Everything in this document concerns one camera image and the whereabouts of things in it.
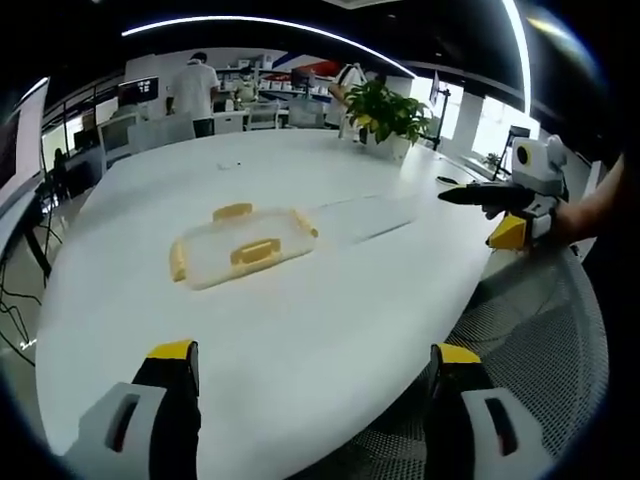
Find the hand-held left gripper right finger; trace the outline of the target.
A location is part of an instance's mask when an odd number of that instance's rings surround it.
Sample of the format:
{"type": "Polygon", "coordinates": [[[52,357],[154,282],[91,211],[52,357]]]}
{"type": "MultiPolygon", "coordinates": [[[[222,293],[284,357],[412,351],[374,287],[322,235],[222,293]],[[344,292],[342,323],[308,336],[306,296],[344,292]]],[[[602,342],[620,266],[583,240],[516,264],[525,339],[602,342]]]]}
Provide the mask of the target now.
{"type": "Polygon", "coordinates": [[[553,460],[542,427],[480,357],[448,343],[431,346],[423,427],[427,479],[541,479],[553,460]]]}

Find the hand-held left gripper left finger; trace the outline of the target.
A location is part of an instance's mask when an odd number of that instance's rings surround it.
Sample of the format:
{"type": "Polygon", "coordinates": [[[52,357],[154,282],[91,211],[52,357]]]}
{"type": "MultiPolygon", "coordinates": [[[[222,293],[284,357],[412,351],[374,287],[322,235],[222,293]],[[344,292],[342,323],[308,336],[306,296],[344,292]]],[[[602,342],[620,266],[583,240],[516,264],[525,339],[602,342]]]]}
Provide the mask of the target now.
{"type": "Polygon", "coordinates": [[[158,345],[81,416],[63,459],[78,479],[195,479],[198,400],[198,343],[158,345]]]}

